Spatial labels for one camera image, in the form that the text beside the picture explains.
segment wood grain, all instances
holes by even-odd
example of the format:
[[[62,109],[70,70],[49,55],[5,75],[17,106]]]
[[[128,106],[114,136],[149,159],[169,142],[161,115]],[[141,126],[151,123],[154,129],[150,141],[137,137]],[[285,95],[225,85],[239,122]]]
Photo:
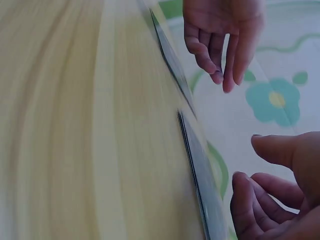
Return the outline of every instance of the wood grain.
[[[203,239],[148,7],[0,1],[1,239]]]

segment hand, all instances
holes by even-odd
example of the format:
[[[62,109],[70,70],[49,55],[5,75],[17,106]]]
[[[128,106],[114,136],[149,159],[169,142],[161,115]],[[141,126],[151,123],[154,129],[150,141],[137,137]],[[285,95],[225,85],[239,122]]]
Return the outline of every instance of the hand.
[[[265,24],[264,0],[183,0],[184,39],[200,68],[230,92],[240,85]],[[224,74],[222,51],[230,34]]]
[[[235,173],[230,209],[239,240],[320,239],[319,145],[320,132],[252,137],[256,153],[290,168],[297,184],[265,173]],[[284,210],[270,195],[299,213]]]

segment bedsheet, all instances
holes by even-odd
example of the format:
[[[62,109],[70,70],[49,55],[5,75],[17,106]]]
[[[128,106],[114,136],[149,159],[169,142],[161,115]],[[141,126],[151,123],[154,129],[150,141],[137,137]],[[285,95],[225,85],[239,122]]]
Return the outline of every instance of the bedsheet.
[[[267,25],[241,86],[228,94],[196,64],[183,38],[182,0],[159,3],[187,76],[207,138],[230,237],[235,171],[265,172],[294,181],[290,170],[257,157],[251,136],[320,130],[320,1],[267,0]],[[222,65],[225,64],[225,41]]]

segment yellow flower center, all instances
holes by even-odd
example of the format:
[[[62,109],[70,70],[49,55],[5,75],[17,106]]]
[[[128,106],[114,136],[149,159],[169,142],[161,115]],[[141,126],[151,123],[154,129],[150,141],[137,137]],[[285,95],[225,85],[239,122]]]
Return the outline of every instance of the yellow flower center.
[[[286,105],[284,96],[275,91],[270,92],[269,101],[276,108],[283,108]]]

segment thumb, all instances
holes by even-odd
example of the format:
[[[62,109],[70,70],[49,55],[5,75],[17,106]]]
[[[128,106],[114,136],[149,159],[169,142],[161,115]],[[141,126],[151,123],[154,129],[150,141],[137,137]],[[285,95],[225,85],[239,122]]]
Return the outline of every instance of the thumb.
[[[253,136],[251,142],[261,158],[293,171],[311,208],[320,205],[320,132],[298,136]]]
[[[256,154],[271,164],[285,166],[292,170],[293,154],[299,136],[253,135],[251,143]]]

